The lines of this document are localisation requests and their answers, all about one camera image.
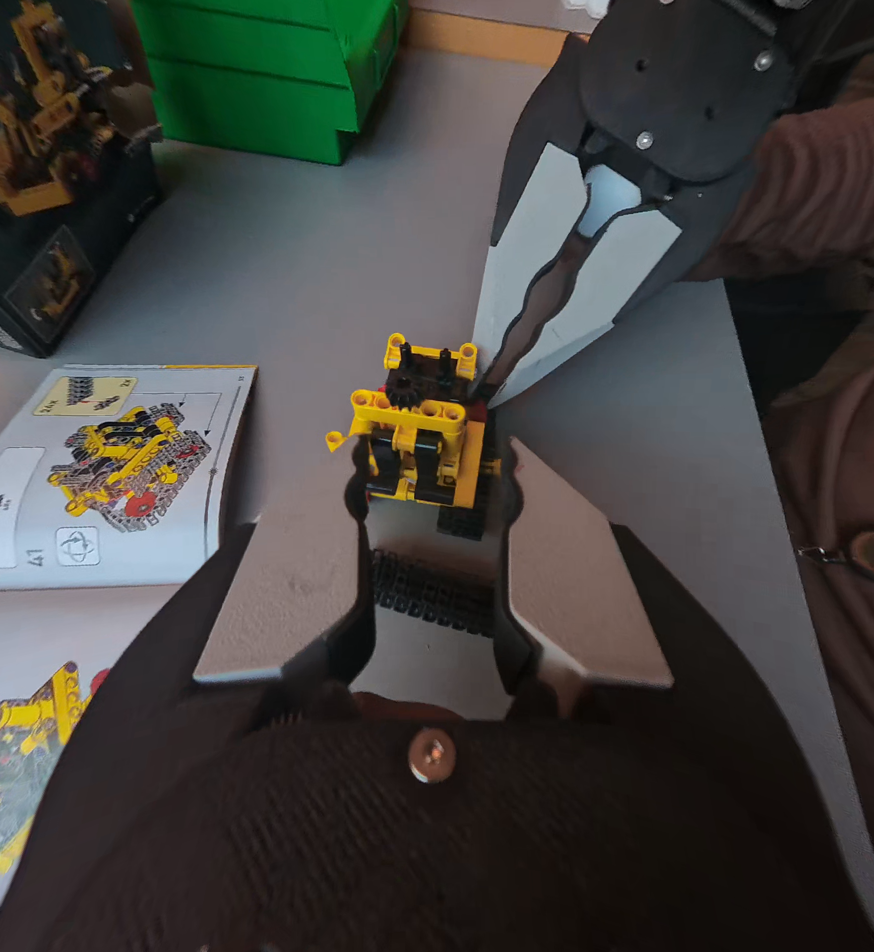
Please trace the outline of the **green plastic bin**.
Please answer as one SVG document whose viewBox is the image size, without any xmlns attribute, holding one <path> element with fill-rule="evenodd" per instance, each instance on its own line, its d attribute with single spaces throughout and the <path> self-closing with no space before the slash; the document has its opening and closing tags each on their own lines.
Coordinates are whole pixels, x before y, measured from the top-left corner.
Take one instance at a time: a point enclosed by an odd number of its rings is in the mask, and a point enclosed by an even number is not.
<svg viewBox="0 0 874 952">
<path fill-rule="evenodd" d="M 407 23 L 406 1 L 133 1 L 169 139 L 340 165 Z"/>
</svg>

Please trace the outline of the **yellow lego bulldozer model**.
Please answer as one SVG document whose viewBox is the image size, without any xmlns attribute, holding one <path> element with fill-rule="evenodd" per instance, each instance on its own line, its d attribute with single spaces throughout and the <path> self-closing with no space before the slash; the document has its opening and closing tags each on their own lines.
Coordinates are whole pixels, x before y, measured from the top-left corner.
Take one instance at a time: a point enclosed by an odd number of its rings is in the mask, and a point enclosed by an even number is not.
<svg viewBox="0 0 874 952">
<path fill-rule="evenodd" d="M 365 441 L 366 494 L 425 506 L 472 507 L 485 429 L 486 403 L 469 393 L 478 348 L 413 345 L 395 332 L 383 353 L 386 379 L 350 396 L 348 433 L 330 431 L 330 452 L 351 437 Z"/>
</svg>

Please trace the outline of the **black lego track strip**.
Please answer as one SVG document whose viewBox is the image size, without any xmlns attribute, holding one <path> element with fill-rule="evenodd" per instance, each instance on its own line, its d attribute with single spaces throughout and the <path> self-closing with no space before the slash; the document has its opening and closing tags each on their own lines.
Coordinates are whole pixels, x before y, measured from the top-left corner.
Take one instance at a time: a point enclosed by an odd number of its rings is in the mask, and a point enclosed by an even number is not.
<svg viewBox="0 0 874 952">
<path fill-rule="evenodd" d="M 500 457 L 495 429 L 487 425 L 484 433 L 474 504 L 472 507 L 442 506 L 436 522 L 437 532 L 468 541 L 481 541 L 487 525 L 494 486 L 500 476 Z"/>
<path fill-rule="evenodd" d="M 411 557 L 372 551 L 375 604 L 408 618 L 491 639 L 493 585 Z"/>
</svg>

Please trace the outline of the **lego instruction booklet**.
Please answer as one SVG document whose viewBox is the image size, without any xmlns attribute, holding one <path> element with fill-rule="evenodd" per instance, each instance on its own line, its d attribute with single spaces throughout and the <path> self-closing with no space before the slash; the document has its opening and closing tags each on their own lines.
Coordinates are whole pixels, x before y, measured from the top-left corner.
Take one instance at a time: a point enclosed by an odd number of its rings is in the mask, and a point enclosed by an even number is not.
<svg viewBox="0 0 874 952">
<path fill-rule="evenodd" d="M 0 879 L 123 648 L 104 590 L 216 552 L 254 364 L 66 364 L 0 434 Z"/>
</svg>

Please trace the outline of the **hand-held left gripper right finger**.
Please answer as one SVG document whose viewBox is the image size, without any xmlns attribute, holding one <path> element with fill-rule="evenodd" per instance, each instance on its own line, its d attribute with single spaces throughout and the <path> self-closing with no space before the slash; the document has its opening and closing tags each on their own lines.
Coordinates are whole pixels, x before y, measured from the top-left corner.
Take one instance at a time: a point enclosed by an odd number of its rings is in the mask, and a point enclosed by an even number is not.
<svg viewBox="0 0 874 952">
<path fill-rule="evenodd" d="M 493 651 L 504 690 L 670 689 L 669 663 L 603 512 L 516 437 L 501 490 Z"/>
</svg>

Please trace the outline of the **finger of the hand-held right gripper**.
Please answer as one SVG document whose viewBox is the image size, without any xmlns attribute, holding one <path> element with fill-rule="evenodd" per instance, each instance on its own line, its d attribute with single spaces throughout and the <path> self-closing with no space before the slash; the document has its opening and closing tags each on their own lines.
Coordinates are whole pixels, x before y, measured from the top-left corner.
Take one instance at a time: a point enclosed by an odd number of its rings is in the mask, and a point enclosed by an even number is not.
<svg viewBox="0 0 874 952">
<path fill-rule="evenodd" d="M 681 233 L 658 209 L 614 217 L 576 272 L 566 302 L 545 310 L 547 320 L 533 347 L 495 390 L 491 408 L 533 386 L 610 330 Z"/>
<path fill-rule="evenodd" d="M 488 251 L 472 332 L 478 367 L 500 351 L 537 275 L 557 259 L 587 204 L 577 157 L 546 144 L 498 243 Z"/>
</svg>

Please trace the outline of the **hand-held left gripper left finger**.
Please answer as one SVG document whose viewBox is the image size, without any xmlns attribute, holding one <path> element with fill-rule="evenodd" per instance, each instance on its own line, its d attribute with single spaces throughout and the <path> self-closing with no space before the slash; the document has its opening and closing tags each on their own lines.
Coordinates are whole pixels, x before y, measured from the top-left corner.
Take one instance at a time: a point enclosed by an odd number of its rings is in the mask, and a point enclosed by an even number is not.
<svg viewBox="0 0 874 952">
<path fill-rule="evenodd" d="M 368 446 L 348 438 L 277 493 L 253 530 L 205 649 L 200 684 L 351 684 L 375 647 L 365 525 Z"/>
</svg>

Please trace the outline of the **black lego set box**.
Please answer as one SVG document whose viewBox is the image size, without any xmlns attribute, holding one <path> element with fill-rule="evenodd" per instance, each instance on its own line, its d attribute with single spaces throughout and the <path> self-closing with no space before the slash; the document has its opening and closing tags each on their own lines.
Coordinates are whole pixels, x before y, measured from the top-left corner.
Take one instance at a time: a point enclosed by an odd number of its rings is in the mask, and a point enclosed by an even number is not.
<svg viewBox="0 0 874 952">
<path fill-rule="evenodd" d="M 0 348 L 55 351 L 160 200 L 129 2 L 0 1 Z"/>
</svg>

